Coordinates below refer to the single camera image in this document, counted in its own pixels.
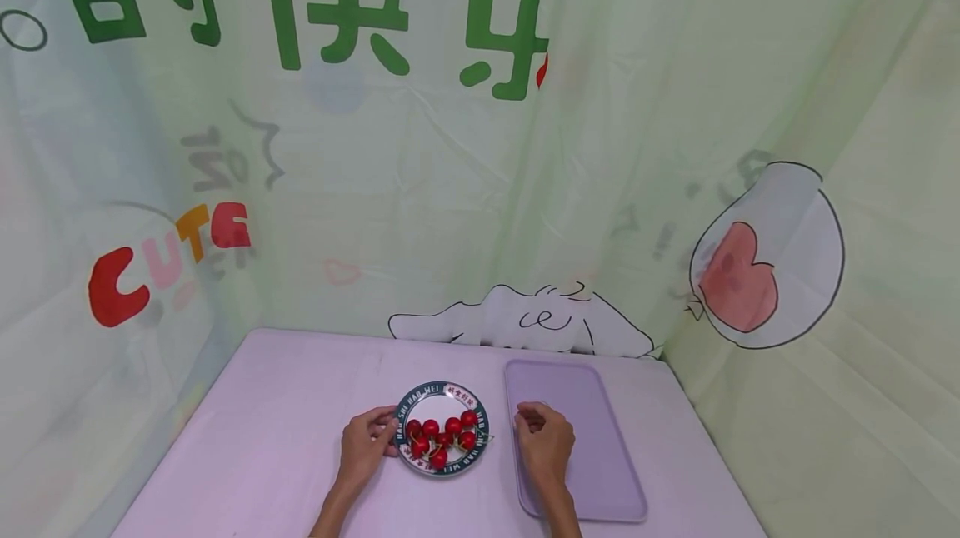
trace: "lavender tray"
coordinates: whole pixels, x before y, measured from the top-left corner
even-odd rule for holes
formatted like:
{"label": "lavender tray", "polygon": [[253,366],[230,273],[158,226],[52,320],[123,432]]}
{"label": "lavender tray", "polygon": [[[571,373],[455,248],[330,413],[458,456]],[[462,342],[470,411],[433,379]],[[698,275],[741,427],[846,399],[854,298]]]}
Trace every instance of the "lavender tray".
{"label": "lavender tray", "polygon": [[[596,370],[583,364],[513,360],[505,375],[511,416],[518,403],[543,401],[573,424],[577,442],[567,469],[567,488],[577,516],[586,521],[644,521],[647,499]],[[512,438],[520,506],[543,517],[520,461],[516,431]]]}

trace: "fabric backdrop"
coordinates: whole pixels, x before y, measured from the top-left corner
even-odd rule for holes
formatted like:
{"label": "fabric backdrop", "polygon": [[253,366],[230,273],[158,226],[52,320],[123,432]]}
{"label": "fabric backdrop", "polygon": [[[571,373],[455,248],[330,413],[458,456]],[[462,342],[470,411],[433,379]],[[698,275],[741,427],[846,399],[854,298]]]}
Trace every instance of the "fabric backdrop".
{"label": "fabric backdrop", "polygon": [[771,536],[952,536],[959,28],[0,0],[0,536],[108,536],[257,326],[665,347]]}

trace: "backdrop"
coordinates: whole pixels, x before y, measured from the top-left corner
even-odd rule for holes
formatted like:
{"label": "backdrop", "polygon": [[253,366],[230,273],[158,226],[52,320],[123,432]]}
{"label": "backdrop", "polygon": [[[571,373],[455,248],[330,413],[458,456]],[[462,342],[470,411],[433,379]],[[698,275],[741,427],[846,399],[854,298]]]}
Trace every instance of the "backdrop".
{"label": "backdrop", "polygon": [[960,0],[0,0],[0,536],[248,330],[681,379],[771,536],[960,521]]}

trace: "table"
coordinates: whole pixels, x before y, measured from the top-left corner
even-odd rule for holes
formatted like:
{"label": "table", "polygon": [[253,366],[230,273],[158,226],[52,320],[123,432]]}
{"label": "table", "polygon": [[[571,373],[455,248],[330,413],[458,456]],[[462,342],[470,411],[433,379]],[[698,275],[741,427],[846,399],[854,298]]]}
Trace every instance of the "table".
{"label": "table", "polygon": [[505,363],[517,357],[590,364],[617,412],[649,517],[641,525],[583,523],[583,536],[765,536],[665,363],[261,329],[227,364],[113,538],[307,536],[349,418],[430,380],[469,386],[503,439],[449,480],[385,460],[343,536],[419,538],[460,527],[462,538],[543,537],[517,496],[503,380]]}

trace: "red heart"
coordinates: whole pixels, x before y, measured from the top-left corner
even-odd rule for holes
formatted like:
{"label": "red heart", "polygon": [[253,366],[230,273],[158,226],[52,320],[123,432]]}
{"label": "red heart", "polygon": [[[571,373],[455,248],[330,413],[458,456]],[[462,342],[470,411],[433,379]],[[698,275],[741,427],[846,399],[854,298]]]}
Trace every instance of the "red heart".
{"label": "red heart", "polygon": [[345,264],[336,259],[323,260],[323,273],[327,274],[327,281],[334,286],[353,284],[362,275],[359,266]]}
{"label": "red heart", "polygon": [[757,330],[777,310],[774,267],[756,259],[757,233],[750,224],[734,222],[700,279],[707,309],[744,334]]}

